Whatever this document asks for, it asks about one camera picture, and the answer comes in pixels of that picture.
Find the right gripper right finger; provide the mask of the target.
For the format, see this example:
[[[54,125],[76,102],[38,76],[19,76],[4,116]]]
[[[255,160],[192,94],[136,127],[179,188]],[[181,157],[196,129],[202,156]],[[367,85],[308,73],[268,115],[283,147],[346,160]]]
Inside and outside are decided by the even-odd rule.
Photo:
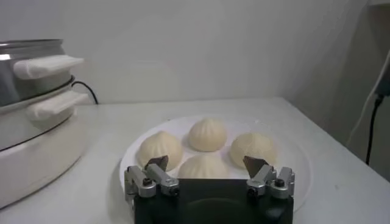
[[[243,163],[250,178],[246,181],[247,195],[258,198],[270,194],[276,199],[294,196],[295,173],[289,167],[282,167],[277,173],[264,159],[244,156]]]

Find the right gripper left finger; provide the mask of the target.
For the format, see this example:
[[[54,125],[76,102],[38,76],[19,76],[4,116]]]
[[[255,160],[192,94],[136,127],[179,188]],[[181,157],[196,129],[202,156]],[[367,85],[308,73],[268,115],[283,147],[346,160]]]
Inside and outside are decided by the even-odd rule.
[[[167,155],[150,159],[144,169],[129,166],[124,171],[124,195],[127,202],[136,196],[152,198],[157,190],[163,195],[176,197],[180,194],[179,180],[166,173],[169,158]]]

